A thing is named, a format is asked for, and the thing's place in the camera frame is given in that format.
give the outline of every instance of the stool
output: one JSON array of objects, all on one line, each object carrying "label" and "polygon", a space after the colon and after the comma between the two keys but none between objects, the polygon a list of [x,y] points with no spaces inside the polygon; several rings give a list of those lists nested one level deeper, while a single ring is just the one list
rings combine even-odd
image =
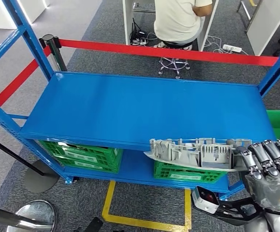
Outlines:
[{"label": "stool", "polygon": [[[169,49],[183,49],[183,48],[190,46],[192,44],[192,42],[184,44],[184,45],[180,45],[180,44],[179,45],[179,44],[167,42],[167,41],[163,41],[163,42],[167,46],[167,48],[169,48]],[[161,57],[159,60],[159,63],[161,63],[161,67],[159,70],[158,74],[160,75],[163,74],[163,70],[165,68],[169,69],[169,70],[174,70],[177,72],[177,75],[175,77],[176,79],[181,78],[180,76],[180,70],[183,69],[183,68],[186,70],[190,69],[189,64],[188,63],[186,59],[182,60],[182,59],[177,59],[177,58]]]}]

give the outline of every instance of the power strip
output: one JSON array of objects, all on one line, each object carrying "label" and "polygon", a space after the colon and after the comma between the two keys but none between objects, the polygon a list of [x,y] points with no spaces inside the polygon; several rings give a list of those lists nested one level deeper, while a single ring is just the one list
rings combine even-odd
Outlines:
[{"label": "power strip", "polygon": [[223,46],[223,49],[228,50],[228,51],[232,51],[232,52],[238,52],[238,53],[241,53],[242,51],[242,48],[241,47],[235,47],[235,46],[231,46],[231,45],[227,45],[227,44],[224,44]]}]

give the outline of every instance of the blue shelf post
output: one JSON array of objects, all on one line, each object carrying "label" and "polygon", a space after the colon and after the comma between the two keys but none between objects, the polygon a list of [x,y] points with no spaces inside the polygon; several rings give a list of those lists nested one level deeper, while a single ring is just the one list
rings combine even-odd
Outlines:
[{"label": "blue shelf post", "polygon": [[6,6],[7,10],[8,10],[18,29],[25,28],[22,36],[45,74],[45,78],[49,81],[54,73],[52,67],[18,2],[17,0],[2,0],[2,2]]}]

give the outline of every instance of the desk leg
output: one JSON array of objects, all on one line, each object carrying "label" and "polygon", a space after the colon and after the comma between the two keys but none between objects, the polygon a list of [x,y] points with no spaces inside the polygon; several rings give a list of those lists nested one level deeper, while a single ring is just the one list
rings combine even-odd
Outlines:
[{"label": "desk leg", "polygon": [[132,10],[133,4],[133,0],[123,0],[124,26],[125,29],[126,45],[129,45],[129,37],[132,31],[132,18],[134,17],[134,12]]}]

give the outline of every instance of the stanchion post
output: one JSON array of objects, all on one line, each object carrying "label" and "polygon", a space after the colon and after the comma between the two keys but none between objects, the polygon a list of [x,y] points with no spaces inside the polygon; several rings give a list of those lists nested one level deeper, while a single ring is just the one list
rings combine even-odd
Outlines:
[{"label": "stanchion post", "polygon": [[45,223],[32,220],[30,218],[22,217],[2,209],[0,209],[0,224],[30,231],[51,231],[54,226],[53,223]]},{"label": "stanchion post", "polygon": [[58,67],[60,71],[67,71],[64,60],[63,60],[63,57],[60,52],[60,48],[61,48],[61,46],[57,37],[54,37],[51,34],[47,34],[43,36],[42,39],[39,39],[39,41],[42,43],[42,45],[45,44],[50,47],[52,55],[54,58],[54,63]]},{"label": "stanchion post", "polygon": [[5,153],[7,153],[7,154],[8,154],[8,155],[10,155],[11,157],[14,157],[14,159],[16,159],[16,160],[17,160],[19,162],[21,162],[22,164],[24,164],[25,166],[26,166],[28,168],[30,168],[30,169],[32,169],[32,170],[33,170],[33,171],[35,171],[35,172],[36,172],[36,173],[38,173],[39,175],[42,175],[42,176],[44,176],[45,175],[45,173],[40,171],[39,169],[37,169],[35,166],[31,165],[30,163],[29,163],[29,162],[27,162],[27,161],[26,161],[26,160],[24,160],[24,159],[23,159],[23,158],[21,158],[21,157],[15,154],[13,151],[11,151],[11,150],[8,149],[7,147],[5,147],[5,146],[4,146],[4,145],[2,145],[1,143],[0,143],[0,149],[2,150],[2,151],[5,151]]}]

